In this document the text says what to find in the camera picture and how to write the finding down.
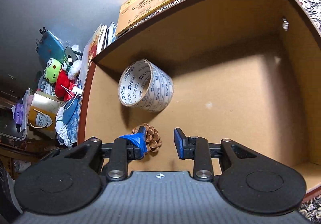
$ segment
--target wooden furniture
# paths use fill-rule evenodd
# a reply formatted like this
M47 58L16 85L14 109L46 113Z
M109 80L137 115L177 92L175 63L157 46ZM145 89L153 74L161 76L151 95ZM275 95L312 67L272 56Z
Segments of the wooden furniture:
M0 160L15 180L20 173L14 170L14 159L37 163L44 155L55 148L55 141L32 131L30 127L27 138L23 141L12 139L0 133Z
M288 21L288 31L282 19ZM173 130L219 143L230 138L297 169L308 192L321 184L321 37L296 0L184 0L121 36L89 68L78 142L112 142L144 122L163 145L131 170L192 170ZM146 58L174 82L159 114L124 107L118 80ZM220 173L217 160L214 171Z

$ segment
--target purple package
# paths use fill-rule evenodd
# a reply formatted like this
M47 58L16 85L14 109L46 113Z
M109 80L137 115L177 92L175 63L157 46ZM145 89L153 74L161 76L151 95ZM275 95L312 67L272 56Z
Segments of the purple package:
M17 103L16 110L14 111L14 121L16 124L22 124L22 112L23 112L23 104Z

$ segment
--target roll of tape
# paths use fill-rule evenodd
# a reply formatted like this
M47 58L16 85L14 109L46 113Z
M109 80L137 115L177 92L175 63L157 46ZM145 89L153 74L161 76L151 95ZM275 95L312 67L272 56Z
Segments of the roll of tape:
M172 79L146 59L136 61L123 72L118 84L118 97L127 107L160 112L174 93Z

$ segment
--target bag handle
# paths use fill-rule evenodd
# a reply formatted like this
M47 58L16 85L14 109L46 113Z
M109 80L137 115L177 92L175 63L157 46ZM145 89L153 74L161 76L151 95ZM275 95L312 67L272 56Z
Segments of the bag handle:
M42 115L46 118L46 115L45 115L43 112L38 111L38 110L36 110L35 108L33 108L33 109L34 109L36 112L38 112L38 113L42 114ZM45 125L45 126L33 126L33 124L32 124L32 123L30 123L30 126L31 126L31 127L33 127L33 128L35 128L35 129L45 128L45 127L47 127L47 125L48 125L48 119L46 118L46 120L47 120L47 123L46 123L46 125Z

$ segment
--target white plush toy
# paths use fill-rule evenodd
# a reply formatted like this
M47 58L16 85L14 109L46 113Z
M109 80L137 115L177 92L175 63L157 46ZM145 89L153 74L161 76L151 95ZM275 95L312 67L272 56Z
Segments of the white plush toy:
M72 66L70 67L70 69L68 71L68 79L71 80L71 81L75 81L77 75L80 72L80 68L81 68L81 60L74 61Z
M64 63L62 64L61 68L65 71L68 72L70 67L73 65L73 60L71 59L70 55L68 55L67 57L68 61L64 61Z

